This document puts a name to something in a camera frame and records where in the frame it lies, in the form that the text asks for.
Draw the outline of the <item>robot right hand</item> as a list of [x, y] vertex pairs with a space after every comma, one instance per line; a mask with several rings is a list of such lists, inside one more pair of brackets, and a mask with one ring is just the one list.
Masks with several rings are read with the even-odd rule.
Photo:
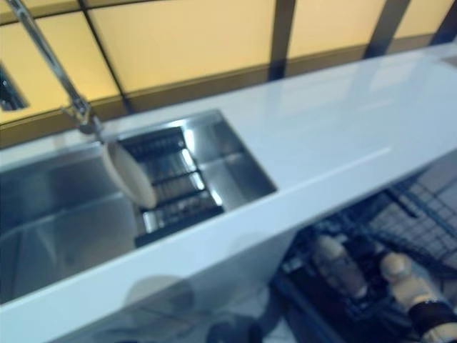
[[390, 298], [388, 282], [381, 273], [381, 260], [389, 253], [384, 247], [368, 244], [359, 252], [358, 265], [368, 287], [363, 306], [368, 312], [382, 307]]

